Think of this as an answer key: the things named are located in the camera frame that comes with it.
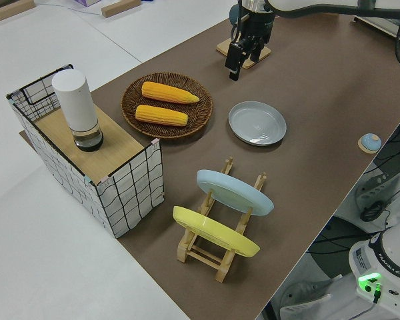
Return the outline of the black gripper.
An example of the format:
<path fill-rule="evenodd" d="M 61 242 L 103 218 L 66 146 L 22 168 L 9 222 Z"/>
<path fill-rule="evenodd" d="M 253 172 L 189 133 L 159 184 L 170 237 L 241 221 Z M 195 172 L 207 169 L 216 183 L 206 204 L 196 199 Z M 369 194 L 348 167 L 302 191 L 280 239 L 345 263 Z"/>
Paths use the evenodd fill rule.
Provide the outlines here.
<path fill-rule="evenodd" d="M 246 8 L 241 9 L 241 17 L 247 16 L 241 22 L 242 40 L 254 41 L 251 51 L 251 60 L 254 63 L 259 61 L 260 54 L 269 42 L 274 23 L 274 12 L 254 12 Z M 225 67 L 229 70 L 229 78 L 233 81 L 239 79 L 240 69 L 243 65 L 243 48 L 234 42 L 230 42 L 225 60 Z"/>

